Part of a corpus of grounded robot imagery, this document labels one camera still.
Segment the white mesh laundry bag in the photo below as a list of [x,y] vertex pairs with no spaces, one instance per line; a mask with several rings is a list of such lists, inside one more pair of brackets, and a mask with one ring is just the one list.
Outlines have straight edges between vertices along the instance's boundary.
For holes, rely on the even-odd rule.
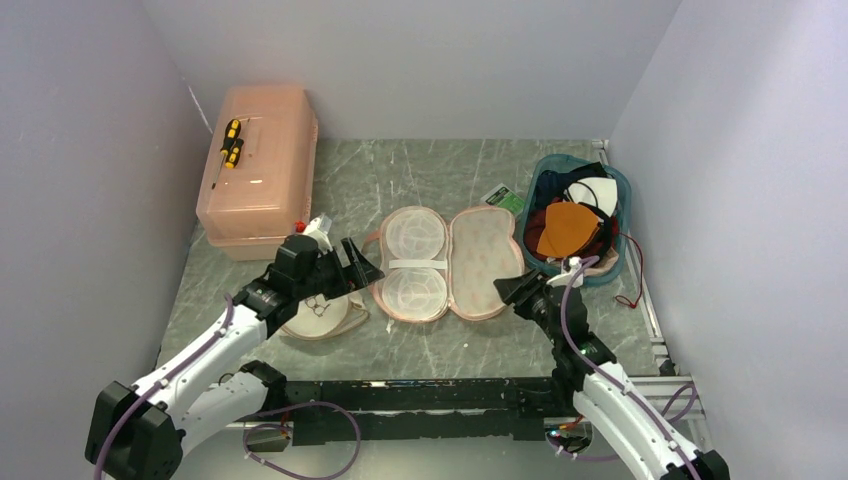
[[281,331],[300,340],[324,340],[349,332],[369,318],[370,313],[359,292],[335,299],[317,295],[301,301],[296,315],[281,327]]

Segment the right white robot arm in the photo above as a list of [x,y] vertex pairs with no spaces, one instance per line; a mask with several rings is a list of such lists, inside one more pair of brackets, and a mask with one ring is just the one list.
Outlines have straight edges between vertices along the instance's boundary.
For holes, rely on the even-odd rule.
[[552,344],[551,401],[564,415],[578,414],[597,430],[637,479],[727,479],[715,450],[688,440],[641,394],[613,352],[591,331],[572,280],[551,284],[531,271],[497,279],[502,302],[534,322]]

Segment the orange black bra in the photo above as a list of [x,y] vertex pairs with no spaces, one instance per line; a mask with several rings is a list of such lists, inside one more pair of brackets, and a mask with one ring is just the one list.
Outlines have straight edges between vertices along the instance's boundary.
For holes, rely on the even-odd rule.
[[538,252],[547,256],[547,260],[603,257],[619,233],[615,213],[607,216],[595,207],[574,203],[567,197],[543,209],[546,210],[545,228]]

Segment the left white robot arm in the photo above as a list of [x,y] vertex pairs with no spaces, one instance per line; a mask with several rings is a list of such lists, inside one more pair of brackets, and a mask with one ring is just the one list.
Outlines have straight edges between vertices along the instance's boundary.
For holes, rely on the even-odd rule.
[[353,241],[348,261],[308,235],[285,238],[264,273],[226,296],[224,313],[165,365],[129,386],[117,381],[97,396],[85,458],[94,478],[169,479],[183,458],[229,423],[279,417],[289,406],[287,378],[251,361],[227,381],[227,368],[294,318],[302,301],[344,297],[381,279]]

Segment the patterned beige oven mitt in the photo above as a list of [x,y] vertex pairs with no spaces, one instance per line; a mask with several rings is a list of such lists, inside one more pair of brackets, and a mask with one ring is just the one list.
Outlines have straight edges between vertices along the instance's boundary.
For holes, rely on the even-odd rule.
[[515,226],[512,212],[493,206],[465,209],[450,221],[423,206],[396,210],[363,243],[378,247],[384,273],[370,286],[375,302],[407,323],[449,311],[467,321],[497,316],[506,305],[494,282],[525,272]]

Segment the dark red bra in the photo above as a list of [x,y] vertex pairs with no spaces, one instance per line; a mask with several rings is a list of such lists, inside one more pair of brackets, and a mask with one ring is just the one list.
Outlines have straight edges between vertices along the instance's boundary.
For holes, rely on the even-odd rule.
[[529,213],[524,227],[523,242],[529,254],[545,262],[548,257],[538,252],[538,245],[545,228],[546,210],[533,210]]

